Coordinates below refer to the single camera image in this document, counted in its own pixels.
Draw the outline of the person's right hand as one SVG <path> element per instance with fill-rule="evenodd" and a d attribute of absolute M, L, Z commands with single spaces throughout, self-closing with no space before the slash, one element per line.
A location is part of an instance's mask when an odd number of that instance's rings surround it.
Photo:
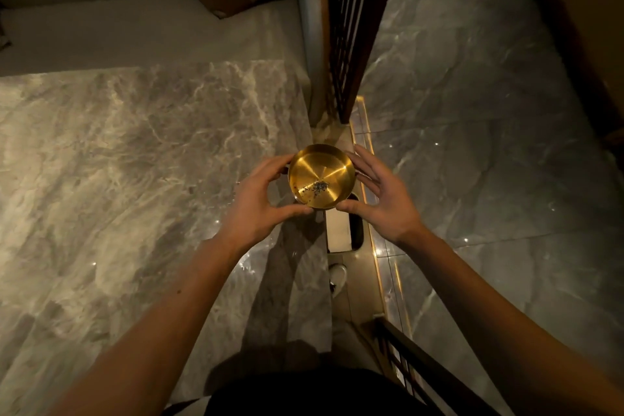
<path fill-rule="evenodd" d="M 360 145 L 355 145 L 354 152 L 364 155 L 370 153 Z M 424 231 L 417 209 L 405 184 L 386 166 L 386 185 L 384 188 L 368 188 L 376 198 L 376 219 L 364 219 L 378 234 L 402 250 L 414 248 Z"/>

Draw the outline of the person's left hand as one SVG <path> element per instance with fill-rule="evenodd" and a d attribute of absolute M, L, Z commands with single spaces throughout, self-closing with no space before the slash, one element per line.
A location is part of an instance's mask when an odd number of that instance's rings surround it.
<path fill-rule="evenodd" d="M 290 153 L 262 160 L 238 184 L 233 203 L 217 233 L 219 240 L 231 249 L 236 258 L 241 258 L 266 239 L 277 225 L 286 221 L 273 220 L 273 208 L 281 206 L 270 203 L 268 187 L 282 176 L 293 156 Z"/>

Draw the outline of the gold metal bowl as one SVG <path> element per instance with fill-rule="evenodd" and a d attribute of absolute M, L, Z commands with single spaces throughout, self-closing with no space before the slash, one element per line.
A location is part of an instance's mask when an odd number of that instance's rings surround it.
<path fill-rule="evenodd" d="M 329 144 L 312 144 L 296 153 L 288 165 L 288 184 L 297 202 L 317 210 L 328 210 L 348 199 L 355 187 L 355 167 L 346 152 Z M 325 181 L 328 190 L 306 201 L 298 187 Z"/>

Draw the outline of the person's right forearm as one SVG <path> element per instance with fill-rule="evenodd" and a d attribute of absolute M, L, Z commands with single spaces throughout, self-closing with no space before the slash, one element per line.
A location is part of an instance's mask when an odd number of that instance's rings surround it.
<path fill-rule="evenodd" d="M 396 239 L 516 416 L 624 416 L 624 393 L 526 317 L 427 228 Z"/>

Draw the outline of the person's left forearm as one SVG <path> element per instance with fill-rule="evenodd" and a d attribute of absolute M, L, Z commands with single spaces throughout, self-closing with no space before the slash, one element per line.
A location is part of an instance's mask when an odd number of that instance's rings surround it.
<path fill-rule="evenodd" d="M 222 230 L 202 242 L 163 295 L 48 416 L 159 416 L 231 271 L 259 241 Z"/>

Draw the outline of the rectangular recessed bin opening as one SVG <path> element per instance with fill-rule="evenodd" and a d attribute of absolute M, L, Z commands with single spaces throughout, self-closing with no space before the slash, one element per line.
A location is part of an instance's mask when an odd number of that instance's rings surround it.
<path fill-rule="evenodd" d="M 326 244 L 329 254 L 350 253 L 364 244 L 364 222 L 358 215 L 335 208 L 324 212 Z"/>

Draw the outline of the dark crumbs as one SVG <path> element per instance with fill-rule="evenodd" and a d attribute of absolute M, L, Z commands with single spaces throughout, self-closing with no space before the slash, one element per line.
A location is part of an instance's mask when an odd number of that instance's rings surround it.
<path fill-rule="evenodd" d="M 302 199 L 308 201 L 324 194 L 329 186 L 325 181 L 315 181 L 300 188 L 298 187 L 298 193 Z"/>

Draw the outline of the glowing gold light strip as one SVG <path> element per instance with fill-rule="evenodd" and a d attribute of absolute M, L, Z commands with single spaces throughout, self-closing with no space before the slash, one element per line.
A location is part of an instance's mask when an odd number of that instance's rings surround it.
<path fill-rule="evenodd" d="M 349 118 L 352 142 L 375 153 L 370 131 L 370 121 L 365 99 L 358 95 Z M 383 316 L 407 337 L 412 337 L 412 327 L 402 289 L 397 258 L 402 252 L 389 252 L 388 243 L 368 224 L 372 256 L 374 258 Z"/>

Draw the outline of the small white object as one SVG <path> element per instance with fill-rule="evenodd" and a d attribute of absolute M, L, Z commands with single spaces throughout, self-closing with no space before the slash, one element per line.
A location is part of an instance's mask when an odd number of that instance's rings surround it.
<path fill-rule="evenodd" d="M 331 298 L 335 299 L 346 286 L 347 268 L 344 264 L 332 264 L 329 266 L 329 275 Z"/>

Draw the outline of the grey round pillar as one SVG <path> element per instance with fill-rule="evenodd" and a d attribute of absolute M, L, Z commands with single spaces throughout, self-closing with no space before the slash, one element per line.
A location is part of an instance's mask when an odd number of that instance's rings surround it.
<path fill-rule="evenodd" d="M 330 10 L 328 0 L 298 0 L 311 83 L 308 118 L 316 126 L 328 107 L 330 88 Z"/>

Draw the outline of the dark wooden slatted screen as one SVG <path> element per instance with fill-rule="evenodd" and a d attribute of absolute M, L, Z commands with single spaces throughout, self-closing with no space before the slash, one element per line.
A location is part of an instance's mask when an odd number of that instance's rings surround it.
<path fill-rule="evenodd" d="M 330 106 L 350 121 L 388 0 L 327 0 Z"/>

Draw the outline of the dark wooden slatted railing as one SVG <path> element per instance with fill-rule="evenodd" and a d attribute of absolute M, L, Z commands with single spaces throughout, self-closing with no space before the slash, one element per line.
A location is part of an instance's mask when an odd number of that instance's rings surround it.
<path fill-rule="evenodd" d="M 427 388 L 456 416 L 501 416 L 384 316 L 375 318 L 372 324 L 379 349 L 394 373 L 399 374 L 399 382 L 435 416 L 444 416 L 444 412 Z"/>

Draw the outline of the person's black clothing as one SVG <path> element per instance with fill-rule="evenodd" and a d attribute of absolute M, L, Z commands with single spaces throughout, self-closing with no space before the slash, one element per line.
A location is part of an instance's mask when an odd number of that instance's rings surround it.
<path fill-rule="evenodd" d="M 212 395 L 173 404 L 161 416 L 434 416 L 398 383 L 335 365 L 253 375 Z"/>

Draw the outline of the white seat cushion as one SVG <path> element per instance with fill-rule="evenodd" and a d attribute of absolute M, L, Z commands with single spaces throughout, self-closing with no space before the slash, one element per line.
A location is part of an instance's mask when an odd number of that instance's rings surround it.
<path fill-rule="evenodd" d="M 0 76 L 282 59 L 309 82 L 296 0 L 219 19 L 198 0 L 98 0 L 4 10 Z"/>

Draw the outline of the dark wooden door frame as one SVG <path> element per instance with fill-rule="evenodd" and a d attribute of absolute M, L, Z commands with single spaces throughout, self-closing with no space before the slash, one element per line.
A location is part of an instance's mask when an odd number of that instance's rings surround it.
<path fill-rule="evenodd" d="M 602 143 L 624 149 L 624 0 L 536 0 Z"/>

